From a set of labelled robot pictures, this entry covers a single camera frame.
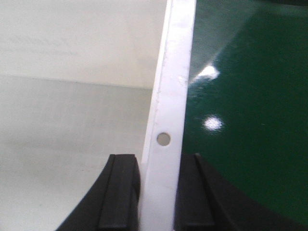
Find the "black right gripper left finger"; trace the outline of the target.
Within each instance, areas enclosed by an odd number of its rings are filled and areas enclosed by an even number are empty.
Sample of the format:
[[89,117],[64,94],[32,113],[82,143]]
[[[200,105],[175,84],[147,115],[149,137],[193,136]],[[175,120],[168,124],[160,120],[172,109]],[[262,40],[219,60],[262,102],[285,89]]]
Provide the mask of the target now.
[[140,171],[133,154],[111,154],[86,195],[59,231],[136,231]]

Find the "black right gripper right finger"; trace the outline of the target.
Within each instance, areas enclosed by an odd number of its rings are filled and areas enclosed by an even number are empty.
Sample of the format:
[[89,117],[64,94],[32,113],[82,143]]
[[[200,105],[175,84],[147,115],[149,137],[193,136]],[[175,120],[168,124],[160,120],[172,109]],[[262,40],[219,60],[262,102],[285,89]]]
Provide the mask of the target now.
[[183,154],[177,190],[177,231],[291,231],[286,218],[249,199],[197,154]]

